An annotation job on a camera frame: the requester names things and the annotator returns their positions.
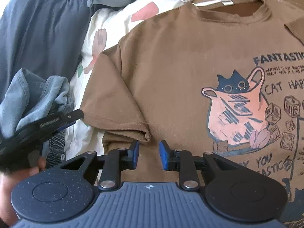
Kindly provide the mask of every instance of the cat graphic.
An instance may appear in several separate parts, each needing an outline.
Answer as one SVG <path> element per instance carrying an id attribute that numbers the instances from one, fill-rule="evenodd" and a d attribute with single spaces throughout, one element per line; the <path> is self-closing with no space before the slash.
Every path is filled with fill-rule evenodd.
<path id="1" fill-rule="evenodd" d="M 233 71 L 232 76 L 226 79 L 222 75 L 217 75 L 218 87 L 217 91 L 225 93 L 245 93 L 249 89 L 249 82 L 244 77 L 242 77 L 236 70 Z"/>

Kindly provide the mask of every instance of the neckline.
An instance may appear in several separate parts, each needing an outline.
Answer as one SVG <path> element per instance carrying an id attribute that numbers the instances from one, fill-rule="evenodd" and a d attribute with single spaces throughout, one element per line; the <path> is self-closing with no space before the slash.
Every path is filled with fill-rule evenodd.
<path id="1" fill-rule="evenodd" d="M 224 6 L 222 2 L 211 4 L 204 7 L 198 7 L 187 2 L 185 7 L 188 8 L 196 16 L 206 19 L 209 21 L 218 21 L 218 22 L 230 22 L 230 23 L 241 23 L 249 24 L 258 21 L 264 21 L 271 16 L 271 10 L 269 9 L 265 0 L 231 0 L 234 4 L 240 3 L 254 3 L 261 1 L 263 4 L 250 16 L 239 16 L 238 14 L 231 14 L 226 12 L 218 12 L 210 9 Z"/>

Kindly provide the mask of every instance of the green spot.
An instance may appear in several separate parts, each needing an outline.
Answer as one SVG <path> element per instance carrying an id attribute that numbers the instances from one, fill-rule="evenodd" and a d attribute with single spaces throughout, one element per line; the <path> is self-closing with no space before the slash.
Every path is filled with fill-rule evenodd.
<path id="1" fill-rule="evenodd" d="M 80 64 L 78 67 L 78 78 L 81 76 L 82 72 L 83 72 L 83 66 L 82 64 Z"/>

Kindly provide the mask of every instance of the person's arm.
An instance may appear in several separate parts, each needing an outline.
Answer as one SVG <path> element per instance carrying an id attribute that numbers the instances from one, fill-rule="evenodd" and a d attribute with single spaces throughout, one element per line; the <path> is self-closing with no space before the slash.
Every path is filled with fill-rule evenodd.
<path id="1" fill-rule="evenodd" d="M 22 180 L 39 173 L 40 170 L 45 169 L 46 161 L 44 158 L 38 160 L 38 166 L 19 170 L 11 175 L 1 174 L 0 180 L 0 219 L 6 224 L 4 226 L 0 221 L 0 228 L 14 225 L 18 221 L 18 217 L 14 211 L 11 203 L 11 193 L 13 188 Z"/>

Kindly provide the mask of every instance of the brown t-shirt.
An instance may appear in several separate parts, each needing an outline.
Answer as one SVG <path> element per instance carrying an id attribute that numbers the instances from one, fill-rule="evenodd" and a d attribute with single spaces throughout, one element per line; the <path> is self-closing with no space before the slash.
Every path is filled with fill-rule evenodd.
<path id="1" fill-rule="evenodd" d="M 284 1 L 192 3 L 140 23 L 99 55 L 81 109 L 105 152 L 138 139 L 128 181 L 176 181 L 158 142 L 213 151 L 288 192 L 282 220 L 304 224 L 304 11 Z"/>

